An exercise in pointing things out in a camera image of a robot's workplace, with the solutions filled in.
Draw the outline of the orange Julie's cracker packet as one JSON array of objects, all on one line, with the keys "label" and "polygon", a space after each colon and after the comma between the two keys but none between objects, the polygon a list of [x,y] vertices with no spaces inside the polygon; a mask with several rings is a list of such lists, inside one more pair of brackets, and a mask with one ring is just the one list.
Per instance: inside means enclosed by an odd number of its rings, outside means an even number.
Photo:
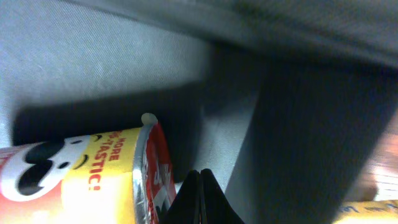
[{"label": "orange Julie's cracker packet", "polygon": [[397,200],[345,202],[333,224],[397,224]]}]

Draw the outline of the red Pringles can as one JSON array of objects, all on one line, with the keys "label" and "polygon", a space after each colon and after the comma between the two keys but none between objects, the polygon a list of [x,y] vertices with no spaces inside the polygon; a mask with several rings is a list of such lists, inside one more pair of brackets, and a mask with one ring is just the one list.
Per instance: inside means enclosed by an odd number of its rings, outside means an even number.
[{"label": "red Pringles can", "polygon": [[1,149],[2,223],[159,223],[176,197],[165,135],[142,126]]}]

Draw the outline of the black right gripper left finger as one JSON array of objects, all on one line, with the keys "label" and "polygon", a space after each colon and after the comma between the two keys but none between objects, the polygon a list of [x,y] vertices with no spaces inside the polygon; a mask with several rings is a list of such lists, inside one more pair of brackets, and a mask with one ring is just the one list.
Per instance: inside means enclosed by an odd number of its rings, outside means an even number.
[{"label": "black right gripper left finger", "polygon": [[200,175],[191,170],[178,191],[173,203],[163,217],[162,224],[199,224],[200,222]]}]

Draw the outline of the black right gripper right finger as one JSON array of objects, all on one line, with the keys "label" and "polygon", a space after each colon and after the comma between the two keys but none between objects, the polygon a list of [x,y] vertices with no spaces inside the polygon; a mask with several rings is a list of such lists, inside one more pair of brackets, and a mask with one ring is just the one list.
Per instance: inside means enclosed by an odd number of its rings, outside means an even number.
[{"label": "black right gripper right finger", "polygon": [[244,224],[228,203],[210,169],[200,172],[202,179],[201,222],[208,224]]}]

